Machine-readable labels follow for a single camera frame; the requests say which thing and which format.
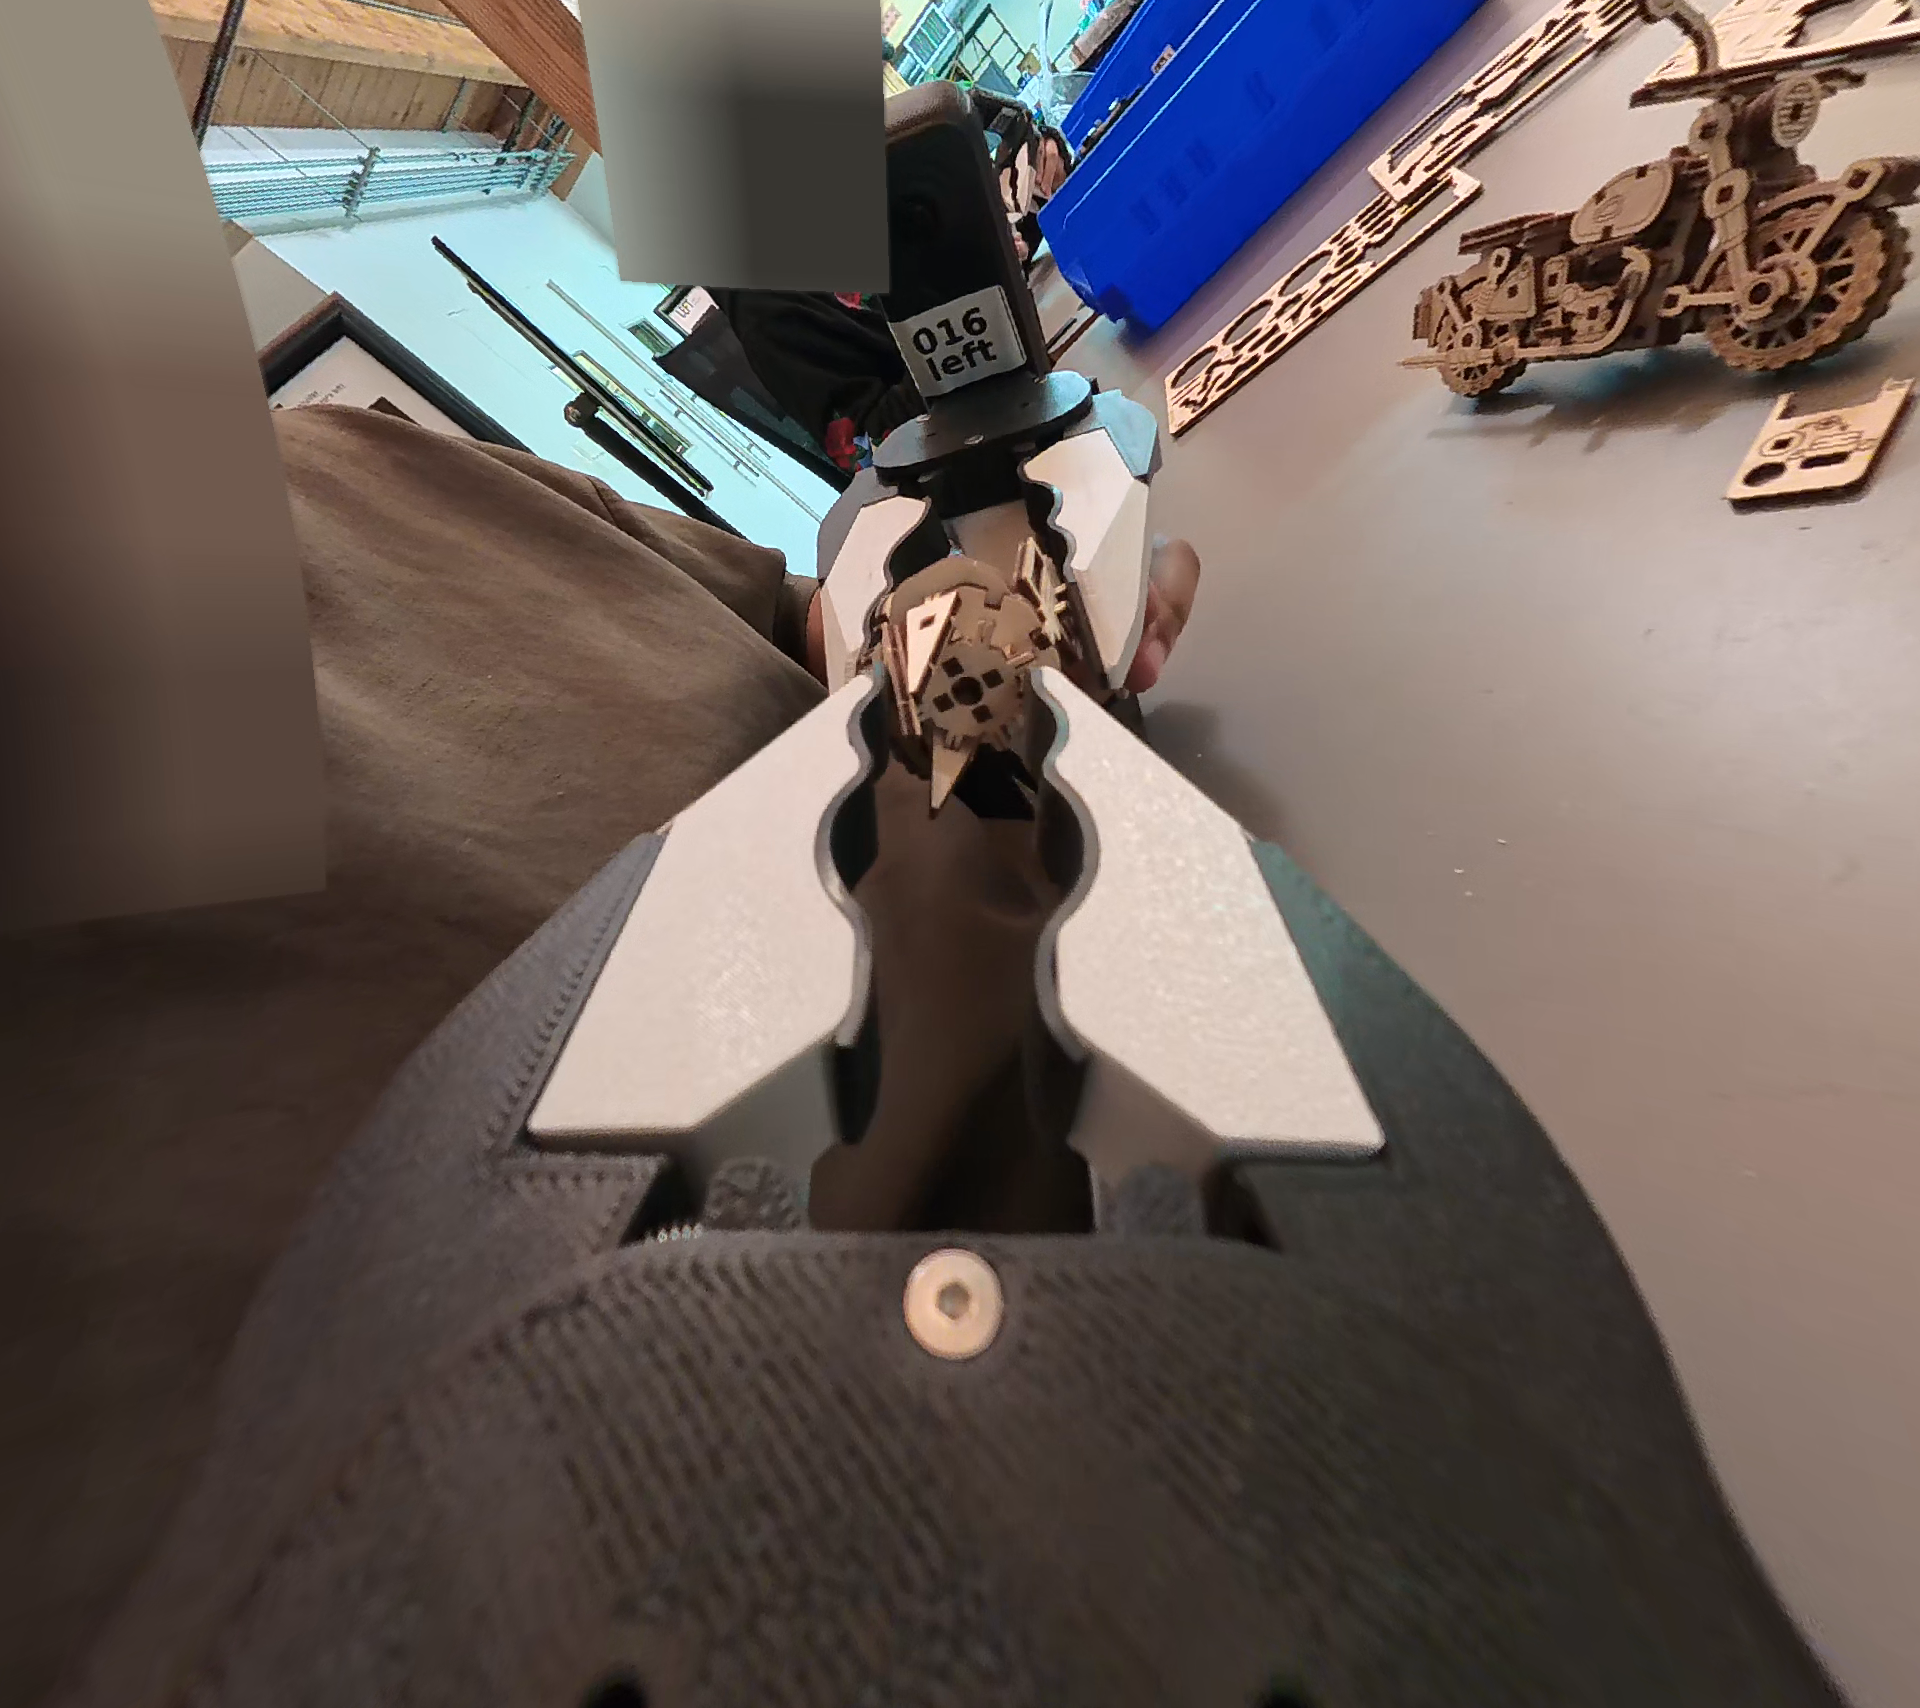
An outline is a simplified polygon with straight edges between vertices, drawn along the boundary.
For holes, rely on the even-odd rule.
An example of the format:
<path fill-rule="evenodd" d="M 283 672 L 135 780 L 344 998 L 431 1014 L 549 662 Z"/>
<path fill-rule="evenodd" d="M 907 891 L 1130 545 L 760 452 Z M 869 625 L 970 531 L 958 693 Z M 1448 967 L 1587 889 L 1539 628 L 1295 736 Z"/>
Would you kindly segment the pointed wooden part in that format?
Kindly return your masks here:
<path fill-rule="evenodd" d="M 913 704 L 901 756 L 924 780 L 926 809 L 965 805 L 983 820 L 1026 820 L 1026 672 L 992 652 L 938 658 Z"/>

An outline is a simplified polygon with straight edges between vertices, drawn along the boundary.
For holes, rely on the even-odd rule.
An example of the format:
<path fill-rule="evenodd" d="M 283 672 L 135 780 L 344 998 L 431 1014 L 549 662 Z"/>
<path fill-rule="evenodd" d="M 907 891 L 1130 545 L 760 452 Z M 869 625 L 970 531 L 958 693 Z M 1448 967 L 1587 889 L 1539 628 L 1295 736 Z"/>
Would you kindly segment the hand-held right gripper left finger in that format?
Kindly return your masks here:
<path fill-rule="evenodd" d="M 876 668 L 684 808 L 658 840 L 536 1098 L 544 1148 L 816 1161 L 872 1000 L 856 903 L 886 759 Z"/>

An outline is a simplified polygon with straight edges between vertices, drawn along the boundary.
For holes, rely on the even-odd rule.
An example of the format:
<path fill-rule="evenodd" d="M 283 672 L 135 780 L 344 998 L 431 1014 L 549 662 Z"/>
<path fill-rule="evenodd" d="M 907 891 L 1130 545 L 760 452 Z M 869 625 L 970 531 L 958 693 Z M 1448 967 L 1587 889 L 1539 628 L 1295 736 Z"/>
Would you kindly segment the wooden sidecar model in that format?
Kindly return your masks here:
<path fill-rule="evenodd" d="M 952 554 L 903 579 L 876 611 L 875 632 L 898 756 L 930 668 L 952 652 L 979 650 L 1024 670 L 1021 759 L 1029 764 L 1036 752 L 1034 678 L 1062 664 L 1062 606 L 1058 570 L 1034 540 L 1021 544 L 1012 573 Z"/>

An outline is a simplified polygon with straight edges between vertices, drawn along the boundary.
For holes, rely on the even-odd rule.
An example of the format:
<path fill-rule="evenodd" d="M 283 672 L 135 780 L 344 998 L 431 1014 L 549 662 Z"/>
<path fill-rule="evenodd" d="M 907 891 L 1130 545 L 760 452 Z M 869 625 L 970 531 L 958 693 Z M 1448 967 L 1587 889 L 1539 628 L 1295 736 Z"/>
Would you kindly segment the black handrail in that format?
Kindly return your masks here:
<path fill-rule="evenodd" d="M 569 387 L 564 420 L 601 452 L 646 480 L 680 512 L 708 525 L 724 525 L 710 505 L 713 480 L 689 458 L 684 438 L 662 426 L 630 389 L 583 351 L 564 349 L 493 280 L 474 270 L 442 235 L 431 238 L 432 250 L 465 280 L 468 290 L 511 328 L 530 349 L 562 375 Z"/>

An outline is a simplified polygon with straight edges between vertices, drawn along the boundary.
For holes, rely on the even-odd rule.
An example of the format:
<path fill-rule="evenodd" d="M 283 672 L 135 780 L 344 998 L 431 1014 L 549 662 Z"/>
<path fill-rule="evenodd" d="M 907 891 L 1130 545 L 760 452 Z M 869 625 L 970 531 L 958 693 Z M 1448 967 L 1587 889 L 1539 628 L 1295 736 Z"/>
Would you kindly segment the person's left hand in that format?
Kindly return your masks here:
<path fill-rule="evenodd" d="M 1189 628 L 1201 579 L 1203 563 L 1189 540 L 1154 535 L 1142 632 L 1125 681 L 1130 693 L 1147 693 L 1162 679 L 1169 658 Z"/>

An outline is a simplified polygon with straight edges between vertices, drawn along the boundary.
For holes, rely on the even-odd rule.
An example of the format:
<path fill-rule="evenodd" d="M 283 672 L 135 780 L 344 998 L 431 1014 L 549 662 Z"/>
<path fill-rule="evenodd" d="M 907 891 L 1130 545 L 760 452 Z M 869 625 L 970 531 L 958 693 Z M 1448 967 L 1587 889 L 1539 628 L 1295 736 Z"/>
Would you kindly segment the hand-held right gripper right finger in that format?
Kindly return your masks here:
<path fill-rule="evenodd" d="M 1038 990 L 1085 1065 L 1068 1141 L 1088 1161 L 1363 1161 L 1381 1120 L 1243 825 L 1055 666 L 1049 801 L 1078 867 Z"/>

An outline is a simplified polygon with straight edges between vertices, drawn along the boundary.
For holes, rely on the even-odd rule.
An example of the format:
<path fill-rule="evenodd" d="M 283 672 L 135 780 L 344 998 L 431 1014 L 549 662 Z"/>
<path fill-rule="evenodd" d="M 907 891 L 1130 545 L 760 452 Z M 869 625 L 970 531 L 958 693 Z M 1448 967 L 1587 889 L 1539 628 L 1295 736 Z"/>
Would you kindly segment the grey desk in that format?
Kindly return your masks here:
<path fill-rule="evenodd" d="M 1446 225 L 1169 446 L 1148 736 L 1426 988 L 1574 1168 L 1851 1703 L 1917 1703 L 1917 410 L 1724 500 L 1697 344 L 1401 365 Z"/>

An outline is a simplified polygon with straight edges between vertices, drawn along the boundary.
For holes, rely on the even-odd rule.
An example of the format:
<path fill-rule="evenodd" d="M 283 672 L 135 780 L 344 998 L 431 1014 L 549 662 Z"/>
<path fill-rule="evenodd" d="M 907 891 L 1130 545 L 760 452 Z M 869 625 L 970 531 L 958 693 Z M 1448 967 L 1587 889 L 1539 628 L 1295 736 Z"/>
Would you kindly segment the blue plastic bin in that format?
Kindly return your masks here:
<path fill-rule="evenodd" d="M 1221 0 L 1043 209 L 1080 299 L 1153 332 L 1487 0 Z"/>

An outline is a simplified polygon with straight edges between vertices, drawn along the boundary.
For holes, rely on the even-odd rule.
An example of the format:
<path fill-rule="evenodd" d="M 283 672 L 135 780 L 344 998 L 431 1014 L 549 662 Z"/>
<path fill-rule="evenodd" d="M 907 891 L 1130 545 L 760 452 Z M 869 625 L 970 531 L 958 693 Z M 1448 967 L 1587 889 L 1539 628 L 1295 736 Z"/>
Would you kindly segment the framed picture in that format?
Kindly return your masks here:
<path fill-rule="evenodd" d="M 440 435 L 468 431 L 416 377 L 409 353 L 339 293 L 284 328 L 261 351 L 258 368 L 271 407 L 347 406 Z"/>

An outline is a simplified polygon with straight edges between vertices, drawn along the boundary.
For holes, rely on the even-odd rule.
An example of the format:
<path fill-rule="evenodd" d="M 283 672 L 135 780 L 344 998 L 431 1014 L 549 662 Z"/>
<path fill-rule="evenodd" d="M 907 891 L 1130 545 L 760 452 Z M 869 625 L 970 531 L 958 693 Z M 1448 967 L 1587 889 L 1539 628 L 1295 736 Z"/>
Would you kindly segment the small wooden panel round holes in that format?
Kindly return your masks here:
<path fill-rule="evenodd" d="M 1732 472 L 1724 502 L 1760 509 L 1856 496 L 1898 435 L 1915 392 L 1912 377 L 1891 377 L 1851 403 L 1805 406 L 1793 392 L 1780 393 Z"/>

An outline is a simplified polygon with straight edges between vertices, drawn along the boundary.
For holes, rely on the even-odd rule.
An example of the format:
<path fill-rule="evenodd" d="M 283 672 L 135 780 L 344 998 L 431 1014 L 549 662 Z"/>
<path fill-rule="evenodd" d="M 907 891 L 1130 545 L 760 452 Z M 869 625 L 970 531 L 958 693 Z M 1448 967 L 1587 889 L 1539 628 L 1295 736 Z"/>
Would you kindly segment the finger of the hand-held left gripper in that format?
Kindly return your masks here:
<path fill-rule="evenodd" d="M 853 484 L 838 496 L 818 540 L 829 690 L 856 675 L 896 583 L 943 557 L 944 524 L 928 500 L 889 484 Z"/>
<path fill-rule="evenodd" d="M 1058 552 L 1074 674 L 1099 697 L 1125 688 L 1140 645 L 1154 478 L 1153 427 L 1085 427 L 1022 463 L 1034 527 Z"/>

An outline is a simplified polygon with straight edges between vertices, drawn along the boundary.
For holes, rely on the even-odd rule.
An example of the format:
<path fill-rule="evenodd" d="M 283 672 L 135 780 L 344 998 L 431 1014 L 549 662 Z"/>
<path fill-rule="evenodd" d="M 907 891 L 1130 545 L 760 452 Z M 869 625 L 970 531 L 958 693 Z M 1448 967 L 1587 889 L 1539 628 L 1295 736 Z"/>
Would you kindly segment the wooden motorcycle model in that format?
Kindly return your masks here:
<path fill-rule="evenodd" d="M 1866 74 L 1845 63 L 1723 63 L 1690 0 L 1639 0 L 1693 44 L 1678 95 L 1690 135 L 1627 168 L 1569 213 L 1469 229 L 1477 253 L 1423 290 L 1404 357 L 1462 397 L 1512 385 L 1533 361 L 1673 347 L 1690 334 L 1738 371 L 1784 371 L 1863 340 L 1909 280 L 1915 156 L 1863 156 L 1834 178 L 1801 156 L 1818 111 Z"/>

